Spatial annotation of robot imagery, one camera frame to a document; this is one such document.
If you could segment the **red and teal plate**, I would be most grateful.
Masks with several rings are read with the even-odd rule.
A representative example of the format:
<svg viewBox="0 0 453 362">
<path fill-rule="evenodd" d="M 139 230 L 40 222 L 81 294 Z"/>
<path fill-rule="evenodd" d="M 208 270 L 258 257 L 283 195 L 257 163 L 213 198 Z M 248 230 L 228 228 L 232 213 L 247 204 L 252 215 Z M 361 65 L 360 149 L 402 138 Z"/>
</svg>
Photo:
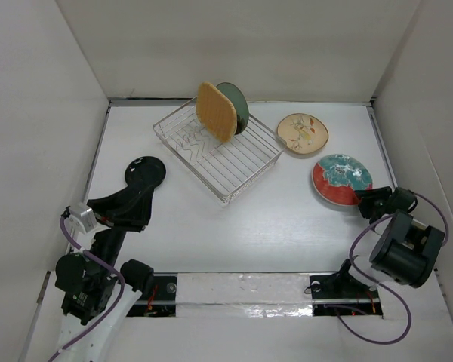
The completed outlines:
<svg viewBox="0 0 453 362">
<path fill-rule="evenodd" d="M 343 207 L 359 204 L 355 191 L 373 189 L 373 179 L 367 168 L 355 158 L 345 154 L 332 154 L 320 158 L 313 167 L 314 189 L 326 201 Z"/>
</svg>

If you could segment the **beige floral plate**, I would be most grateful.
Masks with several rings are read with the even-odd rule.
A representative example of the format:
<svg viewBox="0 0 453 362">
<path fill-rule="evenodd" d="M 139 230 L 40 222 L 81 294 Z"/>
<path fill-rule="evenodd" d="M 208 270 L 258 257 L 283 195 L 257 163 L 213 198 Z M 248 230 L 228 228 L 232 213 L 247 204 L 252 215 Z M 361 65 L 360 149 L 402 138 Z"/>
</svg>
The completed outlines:
<svg viewBox="0 0 453 362">
<path fill-rule="evenodd" d="M 319 151 L 329 139 L 328 128 L 317 117 L 305 113 L 284 117 L 276 132 L 286 146 L 299 155 Z"/>
</svg>

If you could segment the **orange woven oval plate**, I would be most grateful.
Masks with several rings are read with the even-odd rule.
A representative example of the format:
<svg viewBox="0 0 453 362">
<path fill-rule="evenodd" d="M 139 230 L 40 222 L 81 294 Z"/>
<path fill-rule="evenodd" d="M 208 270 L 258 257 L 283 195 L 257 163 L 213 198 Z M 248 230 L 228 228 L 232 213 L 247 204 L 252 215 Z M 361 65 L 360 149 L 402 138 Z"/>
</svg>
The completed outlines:
<svg viewBox="0 0 453 362">
<path fill-rule="evenodd" d="M 228 143 L 236 132 L 236 110 L 230 100 L 212 83 L 202 82 L 196 98 L 200 123 L 221 143 Z"/>
</svg>

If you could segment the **light blue flower plate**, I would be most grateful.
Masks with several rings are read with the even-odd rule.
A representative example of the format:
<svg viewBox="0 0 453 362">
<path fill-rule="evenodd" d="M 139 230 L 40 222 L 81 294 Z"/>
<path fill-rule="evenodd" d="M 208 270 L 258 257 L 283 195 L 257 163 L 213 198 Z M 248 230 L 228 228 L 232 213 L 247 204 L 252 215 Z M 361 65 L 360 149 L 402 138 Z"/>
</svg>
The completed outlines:
<svg viewBox="0 0 453 362">
<path fill-rule="evenodd" d="M 222 82 L 216 88 L 233 104 L 236 111 L 236 135 L 243 132 L 248 126 L 249 110 L 245 96 L 240 89 L 232 83 Z"/>
</svg>

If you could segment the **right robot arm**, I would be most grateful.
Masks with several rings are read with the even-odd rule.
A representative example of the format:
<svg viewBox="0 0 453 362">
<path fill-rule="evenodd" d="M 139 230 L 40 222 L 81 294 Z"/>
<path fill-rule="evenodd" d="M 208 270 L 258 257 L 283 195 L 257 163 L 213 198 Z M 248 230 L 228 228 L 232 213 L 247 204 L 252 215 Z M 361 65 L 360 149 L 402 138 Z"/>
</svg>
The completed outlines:
<svg viewBox="0 0 453 362">
<path fill-rule="evenodd" d="M 421 287 L 448 241 L 449 227 L 445 215 L 427 197 L 401 187 L 356 190 L 354 195 L 362 217 L 369 221 L 369 232 L 381 222 L 388 222 L 368 258 L 370 269 L 401 285 Z M 416 223 L 411 213 L 420 198 L 441 216 L 443 231 Z"/>
</svg>

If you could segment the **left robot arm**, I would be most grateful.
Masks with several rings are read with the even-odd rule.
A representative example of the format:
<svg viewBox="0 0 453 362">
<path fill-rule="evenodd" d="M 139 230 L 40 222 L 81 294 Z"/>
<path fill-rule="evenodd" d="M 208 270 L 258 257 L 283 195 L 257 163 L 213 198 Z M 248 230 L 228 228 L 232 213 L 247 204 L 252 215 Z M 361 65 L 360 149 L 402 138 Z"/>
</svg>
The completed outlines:
<svg viewBox="0 0 453 362">
<path fill-rule="evenodd" d="M 119 324 L 138 299 L 153 291 L 153 268 L 136 260 L 115 263 L 129 232 L 149 224 L 154 185 L 134 183 L 105 198 L 67 207 L 60 229 L 74 249 L 59 258 L 63 323 L 52 361 L 102 361 Z"/>
</svg>

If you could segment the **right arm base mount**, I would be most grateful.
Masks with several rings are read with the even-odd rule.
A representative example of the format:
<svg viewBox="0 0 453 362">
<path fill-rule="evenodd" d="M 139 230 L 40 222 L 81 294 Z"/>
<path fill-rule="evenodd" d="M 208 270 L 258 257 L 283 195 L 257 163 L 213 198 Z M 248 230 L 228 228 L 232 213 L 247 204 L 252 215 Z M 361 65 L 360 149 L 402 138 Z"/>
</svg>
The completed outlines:
<svg viewBox="0 0 453 362">
<path fill-rule="evenodd" d="M 313 302 L 313 315 L 321 316 L 382 316 L 378 291 L 371 291 L 350 275 L 310 275 L 304 290 Z"/>
</svg>

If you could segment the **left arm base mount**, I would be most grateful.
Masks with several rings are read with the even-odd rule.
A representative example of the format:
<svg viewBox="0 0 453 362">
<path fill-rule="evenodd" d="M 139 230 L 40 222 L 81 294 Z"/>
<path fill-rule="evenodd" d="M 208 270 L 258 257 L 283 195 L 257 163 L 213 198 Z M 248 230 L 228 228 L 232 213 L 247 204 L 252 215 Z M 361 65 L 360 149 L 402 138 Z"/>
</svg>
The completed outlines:
<svg viewBox="0 0 453 362">
<path fill-rule="evenodd" d="M 131 307 L 127 316 L 168 318 L 176 315 L 177 274 L 160 273 L 154 276 L 153 286 Z"/>
</svg>

